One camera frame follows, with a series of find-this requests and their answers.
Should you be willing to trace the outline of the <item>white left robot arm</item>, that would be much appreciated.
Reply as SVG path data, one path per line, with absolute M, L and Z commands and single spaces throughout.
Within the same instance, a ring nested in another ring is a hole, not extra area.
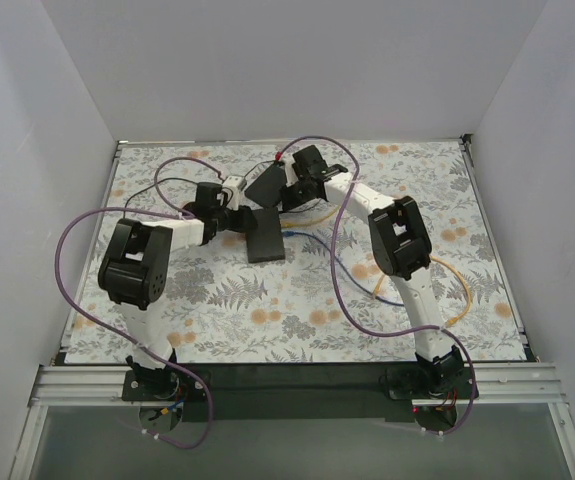
M 206 216 L 117 222 L 98 272 L 99 287 L 119 306 L 130 337 L 136 341 L 127 364 L 138 385 L 159 398 L 172 397 L 180 374 L 166 365 L 175 349 L 163 333 L 159 306 L 172 252 L 203 246 L 218 232 L 249 233 L 257 227 L 252 210 L 240 206 L 206 211 Z

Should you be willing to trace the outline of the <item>black network switch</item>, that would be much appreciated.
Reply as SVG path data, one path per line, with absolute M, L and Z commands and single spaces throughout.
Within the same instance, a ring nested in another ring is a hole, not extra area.
M 278 208 L 257 209 L 252 214 L 255 227 L 246 233 L 248 262 L 284 260 L 286 255 Z
M 286 185 L 286 175 L 283 167 L 270 165 L 245 190 L 248 200 L 262 208 L 272 208 L 281 202 L 281 189 Z

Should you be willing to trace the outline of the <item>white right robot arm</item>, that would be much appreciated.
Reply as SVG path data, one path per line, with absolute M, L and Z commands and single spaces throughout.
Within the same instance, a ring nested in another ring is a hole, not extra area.
M 464 370 L 464 349 L 446 329 L 432 288 L 431 241 L 415 200 L 394 200 L 360 183 L 348 172 L 316 175 L 280 188 L 282 206 L 292 210 L 313 199 L 339 207 L 333 225 L 336 237 L 342 216 L 349 213 L 369 229 L 372 253 L 380 271 L 398 290 L 411 327 L 384 333 L 360 325 L 349 313 L 336 275 L 336 241 L 330 242 L 330 271 L 337 302 L 347 320 L 361 333 L 379 338 L 414 336 L 416 361 L 426 389 L 437 394 L 451 390 Z

